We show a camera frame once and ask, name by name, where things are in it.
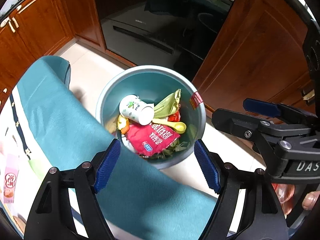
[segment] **wooden cabinet door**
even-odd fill
[[[105,51],[106,45],[94,0],[62,0],[62,3],[76,38]]]
[[[213,109],[244,113],[246,98],[284,102],[309,80],[306,33],[284,0],[235,0],[193,84]]]
[[[33,56],[54,54],[72,39],[60,0],[25,0],[10,14]]]
[[[19,79],[36,60],[12,24],[7,22],[0,28],[0,111]]]

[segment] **red plastic wrapper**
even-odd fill
[[[180,122],[179,110],[175,114],[169,115],[168,122]]]
[[[137,153],[145,156],[162,152],[179,137],[180,135],[170,127],[155,123],[131,124],[127,133],[127,139]]]

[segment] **red label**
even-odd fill
[[[199,104],[203,102],[201,96],[199,95],[198,91],[194,92],[189,100],[190,104],[192,105],[192,108],[195,110]]]
[[[5,176],[5,185],[6,185],[6,187],[13,188],[16,185],[16,179],[17,179],[17,177],[16,177],[15,174],[8,173]]]

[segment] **black appliance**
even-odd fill
[[[192,80],[223,25],[230,0],[96,0],[109,50],[137,65]]]

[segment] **teal trash can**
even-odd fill
[[[103,89],[99,96],[95,118],[104,125],[107,121],[119,115],[119,104],[127,95],[137,95],[146,103],[159,103],[167,95],[181,89],[181,121],[187,125],[187,130],[181,134],[180,142],[189,142],[189,147],[176,152],[171,158],[148,160],[158,169],[168,168],[175,165],[191,153],[194,142],[202,138],[205,127],[204,104],[194,110],[190,98],[196,92],[196,88],[189,80],[179,73],[164,67],[139,66],[123,71],[114,77]]]

